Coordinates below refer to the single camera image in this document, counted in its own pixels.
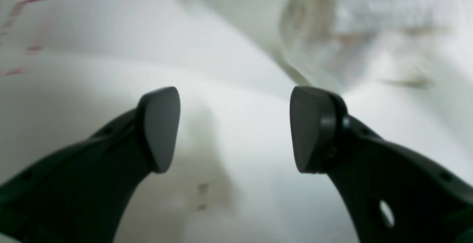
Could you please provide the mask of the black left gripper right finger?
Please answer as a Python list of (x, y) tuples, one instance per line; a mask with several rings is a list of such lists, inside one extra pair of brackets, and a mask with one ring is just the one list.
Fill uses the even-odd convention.
[(361, 243), (472, 242), (472, 187), (448, 169), (384, 140), (323, 89), (295, 87), (289, 118), (298, 171), (328, 175)]

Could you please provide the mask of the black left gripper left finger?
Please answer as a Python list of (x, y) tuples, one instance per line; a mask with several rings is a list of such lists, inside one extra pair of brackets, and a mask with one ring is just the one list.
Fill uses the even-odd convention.
[(1, 235), (21, 243), (111, 243), (137, 186), (165, 173), (180, 120), (175, 87), (1, 185)]

